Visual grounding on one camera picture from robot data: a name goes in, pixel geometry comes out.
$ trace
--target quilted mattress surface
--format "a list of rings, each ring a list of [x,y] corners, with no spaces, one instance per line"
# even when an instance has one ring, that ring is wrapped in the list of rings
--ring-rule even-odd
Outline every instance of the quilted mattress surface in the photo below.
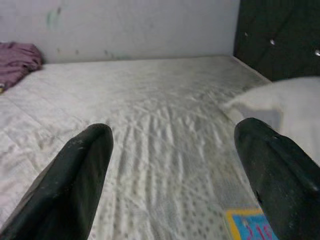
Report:
[[[229,56],[44,65],[0,96],[0,226],[71,137],[105,123],[90,240],[228,239],[225,210],[257,203],[219,105],[267,83]]]

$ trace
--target bed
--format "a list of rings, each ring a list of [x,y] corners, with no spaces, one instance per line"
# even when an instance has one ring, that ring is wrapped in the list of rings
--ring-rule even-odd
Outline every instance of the bed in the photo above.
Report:
[[[228,239],[225,210],[258,204],[220,106],[269,83],[223,55],[45,64],[0,98],[0,225],[71,137],[105,123],[89,239]]]

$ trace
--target tufted headboard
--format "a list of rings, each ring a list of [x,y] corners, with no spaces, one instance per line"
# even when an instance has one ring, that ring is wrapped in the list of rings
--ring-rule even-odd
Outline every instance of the tufted headboard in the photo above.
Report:
[[[272,81],[320,76],[320,1],[241,0],[234,56]]]

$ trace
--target white pillow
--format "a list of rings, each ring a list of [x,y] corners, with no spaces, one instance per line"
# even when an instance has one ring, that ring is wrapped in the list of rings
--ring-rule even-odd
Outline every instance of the white pillow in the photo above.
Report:
[[[256,118],[295,141],[320,166],[320,77],[254,88],[222,106],[235,123]]]

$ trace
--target purple blanket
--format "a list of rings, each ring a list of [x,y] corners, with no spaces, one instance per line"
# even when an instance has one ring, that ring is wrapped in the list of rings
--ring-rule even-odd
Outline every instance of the purple blanket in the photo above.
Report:
[[[42,65],[40,51],[33,44],[0,43],[0,93],[13,87]]]

